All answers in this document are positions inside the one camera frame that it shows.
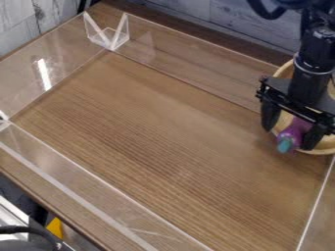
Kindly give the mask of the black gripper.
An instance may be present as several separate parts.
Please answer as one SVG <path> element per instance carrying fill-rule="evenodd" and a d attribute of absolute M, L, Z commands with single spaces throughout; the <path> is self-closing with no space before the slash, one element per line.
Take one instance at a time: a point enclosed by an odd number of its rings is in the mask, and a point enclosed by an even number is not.
<path fill-rule="evenodd" d="M 282 111 L 310 123 L 301 139 L 305 151 L 314 148 L 324 135 L 335 134 L 335 101 L 327 92 L 329 79 L 331 72 L 309 72 L 293 67 L 290 78 L 266 75 L 258 80 L 261 126 L 269 131 Z"/>

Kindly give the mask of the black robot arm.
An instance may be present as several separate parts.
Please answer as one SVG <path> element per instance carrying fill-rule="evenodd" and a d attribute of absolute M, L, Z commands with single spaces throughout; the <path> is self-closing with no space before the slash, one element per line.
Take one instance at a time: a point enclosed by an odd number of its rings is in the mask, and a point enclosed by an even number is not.
<path fill-rule="evenodd" d="M 273 10 L 261 0 L 245 1 L 265 20 L 278 19 L 289 10 L 301 13 L 301 44 L 292 76 L 262 77 L 256 97 L 266 131 L 276 128 L 282 113 L 292 115 L 290 123 L 277 130 L 277 150 L 310 151 L 325 136 L 335 134 L 335 98 L 328 89 L 335 83 L 335 0 L 272 0 Z"/>

